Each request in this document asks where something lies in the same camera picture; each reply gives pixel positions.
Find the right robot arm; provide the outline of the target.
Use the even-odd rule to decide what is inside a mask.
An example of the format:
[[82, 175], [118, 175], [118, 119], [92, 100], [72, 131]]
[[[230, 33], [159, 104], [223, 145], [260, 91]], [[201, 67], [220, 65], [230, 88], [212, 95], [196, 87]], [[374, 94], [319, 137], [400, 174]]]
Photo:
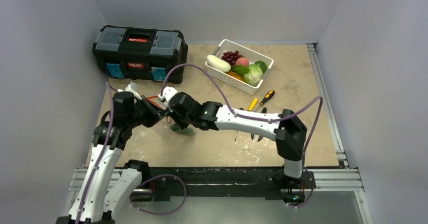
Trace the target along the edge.
[[213, 101], [200, 104], [183, 92], [165, 90], [162, 96], [171, 118], [182, 129], [192, 125], [203, 131], [233, 130], [274, 141], [278, 155], [284, 160], [285, 184], [296, 187], [303, 181], [303, 149], [307, 127], [292, 110], [284, 109], [280, 114], [262, 114], [228, 108]]

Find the dark green cucumber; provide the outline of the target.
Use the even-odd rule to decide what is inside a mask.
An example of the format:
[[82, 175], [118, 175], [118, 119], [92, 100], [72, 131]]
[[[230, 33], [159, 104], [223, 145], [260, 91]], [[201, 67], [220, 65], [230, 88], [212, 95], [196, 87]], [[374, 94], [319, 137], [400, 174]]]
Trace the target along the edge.
[[195, 132], [192, 128], [184, 128], [182, 129], [178, 124], [172, 124], [170, 125], [170, 129], [180, 135], [184, 135], [184, 136], [195, 136]]

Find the white radish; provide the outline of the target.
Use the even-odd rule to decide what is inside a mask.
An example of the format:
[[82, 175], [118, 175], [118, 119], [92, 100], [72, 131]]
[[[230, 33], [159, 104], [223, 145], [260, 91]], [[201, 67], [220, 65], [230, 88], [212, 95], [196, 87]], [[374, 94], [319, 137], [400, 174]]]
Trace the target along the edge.
[[206, 59], [207, 59], [208, 65], [210, 67], [212, 67], [212, 68], [214, 68], [214, 69], [216, 69], [216, 70], [218, 70], [218, 71], [220, 71], [222, 73], [227, 73], [232, 68], [231, 65], [228, 62], [226, 62], [226, 61], [218, 58], [215, 55], [208, 55], [206, 57]]

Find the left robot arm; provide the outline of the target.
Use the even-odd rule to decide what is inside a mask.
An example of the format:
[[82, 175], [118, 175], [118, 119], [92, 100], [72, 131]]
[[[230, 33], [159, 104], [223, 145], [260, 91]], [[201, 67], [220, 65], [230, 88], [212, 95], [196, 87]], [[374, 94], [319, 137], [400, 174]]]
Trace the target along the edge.
[[90, 164], [82, 187], [68, 214], [59, 217], [57, 223], [115, 223], [116, 211], [129, 200], [132, 190], [150, 183], [148, 164], [131, 160], [119, 180], [109, 187], [132, 130], [154, 126], [166, 117], [167, 110], [131, 90], [109, 91], [108, 95], [110, 111], [94, 130]]

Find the green cabbage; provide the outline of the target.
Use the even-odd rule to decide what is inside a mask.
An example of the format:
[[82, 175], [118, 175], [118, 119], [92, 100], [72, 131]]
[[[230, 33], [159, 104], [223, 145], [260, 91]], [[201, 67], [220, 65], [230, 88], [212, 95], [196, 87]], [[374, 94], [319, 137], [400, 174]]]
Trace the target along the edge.
[[243, 75], [244, 82], [256, 86], [263, 77], [263, 70], [257, 64], [252, 64], [248, 66], [248, 72]]

